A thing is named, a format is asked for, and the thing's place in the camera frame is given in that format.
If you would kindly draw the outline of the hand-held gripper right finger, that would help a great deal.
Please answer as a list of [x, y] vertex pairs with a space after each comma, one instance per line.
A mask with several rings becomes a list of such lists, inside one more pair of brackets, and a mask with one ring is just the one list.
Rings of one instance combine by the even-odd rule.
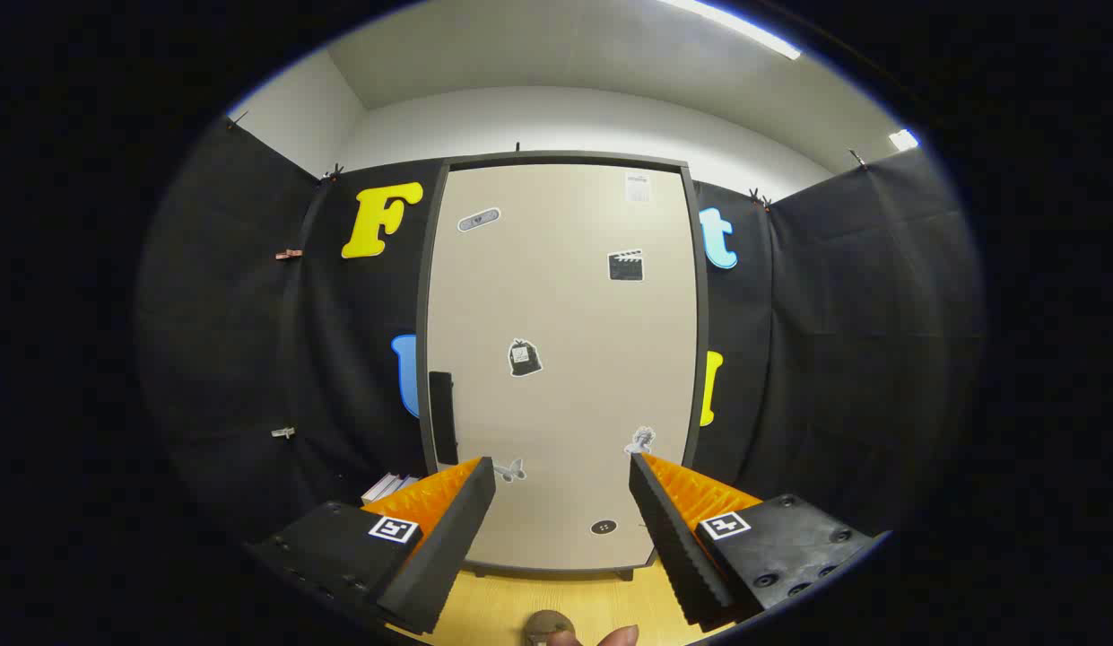
[[631, 454], [629, 488], [686, 621], [700, 628], [791, 606], [883, 544], [802, 496], [761, 500], [647, 453]]

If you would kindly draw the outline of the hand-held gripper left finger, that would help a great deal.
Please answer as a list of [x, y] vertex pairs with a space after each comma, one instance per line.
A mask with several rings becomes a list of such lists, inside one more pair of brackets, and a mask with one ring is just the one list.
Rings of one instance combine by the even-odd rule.
[[376, 502], [324, 502], [246, 548], [344, 620], [433, 633], [495, 491], [493, 461], [473, 458]]

